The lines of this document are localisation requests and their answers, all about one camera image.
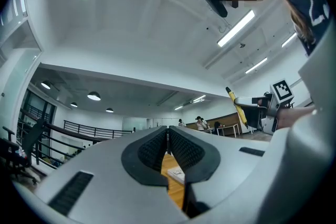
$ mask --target wooden table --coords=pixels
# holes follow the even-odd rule
[[[215,128],[209,128],[209,129],[203,130],[203,131],[201,131],[201,132],[211,134],[211,133],[212,133],[212,130],[214,130],[214,129],[215,129]]]
[[[218,129],[217,129],[217,133],[218,133],[218,130],[222,130],[222,134],[223,134],[223,136],[225,136],[225,135],[224,135],[224,129],[225,129],[225,128],[233,128],[233,131],[234,131],[234,133],[235,133],[235,137],[237,137],[235,126],[237,126],[238,134],[240,135],[240,131],[239,131],[238,123],[236,123],[236,124],[234,124],[234,125],[231,125],[231,126],[226,126],[226,127],[218,128]]]
[[[173,156],[169,154],[164,155],[163,161],[162,161],[161,174],[168,178],[168,183],[169,183],[168,195],[177,204],[177,206],[182,209],[183,196],[184,196],[184,185],[172,179],[167,173],[168,169],[174,168],[177,166],[178,166],[178,163],[176,162]]]

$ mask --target wooden floor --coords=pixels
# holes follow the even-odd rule
[[[259,141],[271,141],[272,135],[270,134],[265,134],[261,131],[254,131],[253,134],[242,134],[238,135],[237,138],[240,139],[249,139],[249,140],[259,140]]]
[[[269,134],[265,134],[260,131],[254,131],[253,134],[243,134],[238,135],[237,138],[239,139],[249,139],[249,140],[259,140],[259,141],[270,141],[272,136]],[[184,185],[172,179],[168,174],[167,170],[170,168],[177,167],[178,163],[176,162],[175,158],[169,154],[164,155],[163,162],[162,162],[162,169],[161,174],[168,178],[169,182],[169,190],[168,195],[171,199],[182,208],[183,204],[183,195],[184,195]]]
[[[173,167],[177,167],[178,164],[175,158],[169,154],[164,155],[161,174],[168,178],[169,190],[168,195],[176,202],[177,206],[182,208],[183,195],[184,195],[184,185],[172,179],[168,174],[167,170]]]

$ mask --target floor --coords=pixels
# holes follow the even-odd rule
[[[182,208],[183,205],[183,194],[184,194],[184,185],[172,179],[168,174],[167,170],[173,167],[177,167],[178,164],[175,158],[169,154],[164,155],[161,174],[168,178],[169,190],[168,195],[172,200],[177,204],[178,207]]]

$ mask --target round pendant light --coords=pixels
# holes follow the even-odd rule
[[[44,88],[50,90],[50,82],[49,82],[49,81],[45,80],[45,81],[41,82],[41,85],[42,85]]]
[[[88,94],[88,98],[94,100],[94,101],[100,101],[100,95],[97,92],[90,92]]]

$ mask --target black vent grille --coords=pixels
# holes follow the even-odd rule
[[[93,175],[78,172],[51,200],[49,206],[66,216],[92,180]]]
[[[149,168],[161,172],[164,154],[167,149],[167,130],[144,143],[138,150],[140,161]]]
[[[205,155],[203,148],[172,129],[169,131],[169,143],[174,157],[184,172],[196,165]]]

